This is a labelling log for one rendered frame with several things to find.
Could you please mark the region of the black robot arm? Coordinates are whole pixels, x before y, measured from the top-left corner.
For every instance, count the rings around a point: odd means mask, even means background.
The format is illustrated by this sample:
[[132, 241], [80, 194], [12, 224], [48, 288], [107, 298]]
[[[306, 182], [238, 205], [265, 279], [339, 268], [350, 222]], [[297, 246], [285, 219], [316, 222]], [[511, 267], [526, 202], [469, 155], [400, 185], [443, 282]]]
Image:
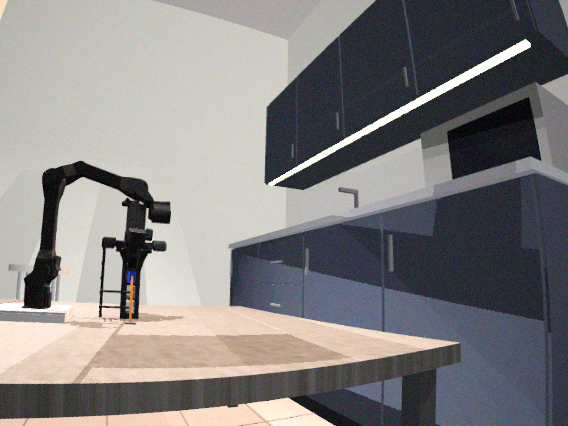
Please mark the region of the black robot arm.
[[[126, 221], [138, 220], [146, 222], [146, 208], [149, 208], [148, 219], [151, 220], [151, 223], [170, 224], [170, 201], [154, 201], [148, 192], [148, 184], [143, 179], [112, 174], [83, 161], [47, 169], [42, 175], [45, 201], [41, 243], [35, 259], [34, 269], [24, 278], [25, 298], [23, 309], [47, 309], [52, 305], [52, 292], [50, 292], [50, 287], [47, 286], [50, 286], [52, 280], [61, 271], [61, 256], [56, 254], [55, 242], [59, 203], [64, 194], [65, 186], [72, 184], [81, 177], [99, 182], [113, 189], [118, 189], [134, 200], [131, 201], [129, 198], [126, 198], [122, 202], [122, 206], [128, 206]], [[152, 241], [153, 229], [146, 228], [144, 230], [144, 225], [134, 228], [132, 227], [133, 224], [129, 224], [125, 230], [125, 241], [141, 245], [144, 245], [145, 241]]]

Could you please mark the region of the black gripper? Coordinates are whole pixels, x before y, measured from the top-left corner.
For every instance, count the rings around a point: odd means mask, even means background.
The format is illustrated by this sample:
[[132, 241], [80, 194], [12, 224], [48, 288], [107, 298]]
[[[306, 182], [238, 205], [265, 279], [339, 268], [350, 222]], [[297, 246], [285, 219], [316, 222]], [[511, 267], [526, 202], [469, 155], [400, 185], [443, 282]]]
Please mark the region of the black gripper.
[[[128, 220], [126, 221], [126, 228], [128, 224], [131, 223], [133, 224], [132, 227], [134, 228], [139, 228], [139, 225], [144, 225], [146, 226], [146, 222], [144, 221], [138, 221], [138, 220]], [[130, 224], [129, 224], [130, 225]], [[144, 227], [142, 226], [142, 227]], [[145, 230], [145, 227], [144, 227]], [[138, 247], [138, 248], [142, 248], [142, 253], [141, 253], [141, 257], [140, 257], [140, 262], [138, 265], [138, 274], [141, 271], [141, 268], [144, 264], [144, 260], [147, 257], [148, 253], [151, 253], [153, 250], [154, 252], [165, 252], [167, 250], [167, 243], [165, 241], [156, 241], [154, 240], [152, 243], [145, 243], [144, 245], [141, 244], [136, 244], [136, 243], [127, 243], [128, 241], [125, 240], [116, 240], [115, 237], [104, 237], [102, 239], [102, 248], [109, 248], [109, 249], [113, 249], [116, 248], [116, 252], [120, 252], [120, 255], [122, 256], [123, 262], [124, 262], [124, 267], [125, 267], [125, 271], [127, 273], [127, 249], [125, 249], [126, 247]]]

